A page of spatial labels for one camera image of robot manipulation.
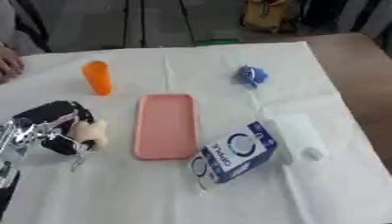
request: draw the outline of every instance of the white tablecloth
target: white tablecloth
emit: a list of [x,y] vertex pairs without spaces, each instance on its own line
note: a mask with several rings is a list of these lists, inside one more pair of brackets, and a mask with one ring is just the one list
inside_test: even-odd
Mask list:
[[[108,63],[111,95],[90,94],[81,75],[90,60]],[[74,173],[70,157],[31,149],[4,223],[392,221],[391,178],[306,43],[47,54],[24,61],[25,75],[0,86],[1,121],[46,102],[77,101],[108,121],[110,143]],[[231,79],[245,64],[270,75],[257,90]],[[137,100],[151,93],[194,98],[199,145],[260,117],[302,114],[330,156],[308,171],[272,159],[202,192],[185,161],[132,157]]]

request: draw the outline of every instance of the table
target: table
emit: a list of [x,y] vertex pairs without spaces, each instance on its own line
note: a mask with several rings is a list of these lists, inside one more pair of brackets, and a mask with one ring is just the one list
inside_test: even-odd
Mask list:
[[[108,62],[111,95],[91,95],[80,70],[90,60]],[[31,148],[4,223],[392,221],[392,180],[304,42],[48,54],[24,61],[26,75],[0,87],[0,120],[45,102],[75,100],[108,120],[110,143],[75,173],[71,158]],[[263,67],[268,81],[254,91],[233,83],[230,77],[244,64]],[[186,162],[131,156],[137,100],[151,93],[194,98],[199,145],[255,119],[300,114],[309,117],[331,156],[301,167],[300,161],[282,165],[276,154],[201,192]]]
[[338,34],[304,38],[392,173],[392,61],[370,38]]

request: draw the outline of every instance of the blue and white box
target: blue and white box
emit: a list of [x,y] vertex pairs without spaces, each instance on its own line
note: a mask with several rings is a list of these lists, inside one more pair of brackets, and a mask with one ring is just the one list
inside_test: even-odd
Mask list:
[[259,122],[252,122],[204,146],[189,166],[200,179],[225,183],[266,162],[276,148],[276,139]]

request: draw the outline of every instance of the gray floor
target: gray floor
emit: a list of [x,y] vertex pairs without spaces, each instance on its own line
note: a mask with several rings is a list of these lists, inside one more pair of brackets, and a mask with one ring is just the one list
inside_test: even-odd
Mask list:
[[[55,52],[140,47],[140,0],[32,0],[50,32]],[[129,1],[128,32],[123,8]],[[144,0],[148,47],[191,46],[179,0]],[[183,0],[195,40],[257,39],[277,35],[253,32],[240,25],[242,0]]]

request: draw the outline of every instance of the robotic arm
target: robotic arm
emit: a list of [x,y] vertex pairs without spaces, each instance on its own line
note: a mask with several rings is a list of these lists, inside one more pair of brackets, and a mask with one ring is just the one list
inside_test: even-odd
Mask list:
[[0,125],[0,219],[30,145],[40,142],[57,153],[83,158],[95,141],[75,141],[69,136],[71,128],[78,122],[94,121],[90,111],[78,102],[54,101],[14,115],[5,125]]

